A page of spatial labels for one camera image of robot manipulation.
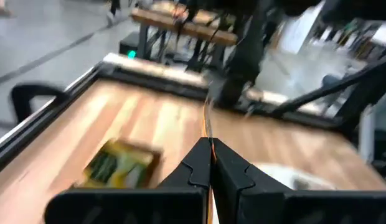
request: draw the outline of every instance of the green light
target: green light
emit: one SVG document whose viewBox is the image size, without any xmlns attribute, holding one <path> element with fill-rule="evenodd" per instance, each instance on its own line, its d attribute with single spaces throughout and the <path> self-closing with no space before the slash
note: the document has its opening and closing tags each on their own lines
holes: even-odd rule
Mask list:
<svg viewBox="0 0 386 224">
<path fill-rule="evenodd" d="M 135 56 L 136 56 L 136 51 L 131 50 L 130 52 L 128 52 L 128 58 L 135 58 Z"/>
</svg>

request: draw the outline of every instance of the wooden tabletop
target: wooden tabletop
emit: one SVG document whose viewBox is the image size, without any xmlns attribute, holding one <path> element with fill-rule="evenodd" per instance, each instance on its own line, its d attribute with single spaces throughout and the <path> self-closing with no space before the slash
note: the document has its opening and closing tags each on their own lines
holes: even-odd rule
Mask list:
<svg viewBox="0 0 386 224">
<path fill-rule="evenodd" d="M 180 12 L 183 17 L 187 17 L 184 8 L 185 6 L 182 4 L 178 4 L 178 6 L 175 7 L 175 3 L 173 2 L 157 2 L 151 6 L 151 10 L 133 9 L 131 17 L 136 22 L 177 32 L 172 15 L 175 12 Z M 194 23 L 186 23 L 181 30 L 181 34 L 227 46 L 235 45 L 237 43 L 237 36 L 235 34 L 222 30 L 216 31 L 219 20 L 215 20 L 214 23 L 208 27 L 203 25 L 211 21 L 215 16 L 216 14 L 213 12 L 200 10 L 193 20 Z"/>
<path fill-rule="evenodd" d="M 151 182 L 156 186 L 202 136 L 202 119 L 201 102 L 97 81 L 0 173 L 0 223 L 42 223 L 46 203 L 81 178 L 111 138 L 164 151 Z M 214 137 L 252 163 L 304 170 L 339 190 L 386 190 L 340 135 L 219 110 L 210 120 Z"/>
</svg>

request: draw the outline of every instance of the floor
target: floor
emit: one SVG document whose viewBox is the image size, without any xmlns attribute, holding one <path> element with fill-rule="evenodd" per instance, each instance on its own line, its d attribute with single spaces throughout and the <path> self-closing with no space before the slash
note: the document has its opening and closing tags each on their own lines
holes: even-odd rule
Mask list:
<svg viewBox="0 0 386 224">
<path fill-rule="evenodd" d="M 0 137 L 14 126 L 9 104 L 14 85 L 46 82 L 64 88 L 138 30 L 126 7 L 125 20 L 106 27 L 108 6 L 100 0 L 8 0 L 8 5 L 14 17 L 0 19 Z M 342 75 L 349 62 L 327 47 L 308 46 L 299 55 L 270 50 L 257 87 L 294 98 L 319 87 L 327 73 Z"/>
</svg>

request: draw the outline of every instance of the wooden table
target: wooden table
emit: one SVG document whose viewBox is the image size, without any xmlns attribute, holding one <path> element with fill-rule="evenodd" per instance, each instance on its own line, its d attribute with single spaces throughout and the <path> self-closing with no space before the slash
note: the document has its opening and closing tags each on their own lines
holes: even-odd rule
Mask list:
<svg viewBox="0 0 386 224">
<path fill-rule="evenodd" d="M 97 81 L 0 173 L 0 223 L 42 223 L 46 203 L 80 178 L 110 138 L 164 150 L 154 187 L 201 137 L 202 106 L 174 95 Z M 252 163 L 295 167 L 340 190 L 386 190 L 382 178 L 340 135 L 219 110 L 210 118 L 214 137 Z"/>
<path fill-rule="evenodd" d="M 187 17 L 187 13 L 184 12 L 184 9 L 185 6 L 183 4 L 178 4 L 176 7 L 174 2 L 160 1 L 154 3 L 150 10 L 137 8 L 133 9 L 131 17 L 136 22 L 177 32 L 177 27 L 174 24 L 174 18 L 172 15 L 175 14 L 175 12 L 180 12 L 183 17 Z M 215 32 L 218 27 L 219 20 L 214 20 L 209 27 L 205 26 L 205 24 L 214 19 L 215 16 L 216 14 L 213 12 L 200 10 L 193 19 L 194 23 L 186 23 L 181 30 L 181 34 L 218 44 L 224 44 L 226 46 L 235 45 L 237 42 L 237 36 L 235 34 L 221 30 Z"/>
</svg>

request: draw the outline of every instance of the gray floor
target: gray floor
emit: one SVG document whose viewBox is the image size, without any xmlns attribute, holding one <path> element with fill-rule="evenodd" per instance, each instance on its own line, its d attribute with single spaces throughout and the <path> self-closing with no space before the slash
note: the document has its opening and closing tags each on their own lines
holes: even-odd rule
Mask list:
<svg viewBox="0 0 386 224">
<path fill-rule="evenodd" d="M 9 8 L 15 16 L 0 19 L 0 137 L 14 125 L 8 97 L 15 84 L 40 81 L 66 87 L 138 30 L 130 20 L 107 29 L 108 6 L 103 2 L 9 0 Z M 343 74 L 347 62 L 345 56 L 319 47 L 306 47 L 299 55 L 272 50 L 257 87 L 297 97 L 319 87 L 325 74 Z"/>
</svg>

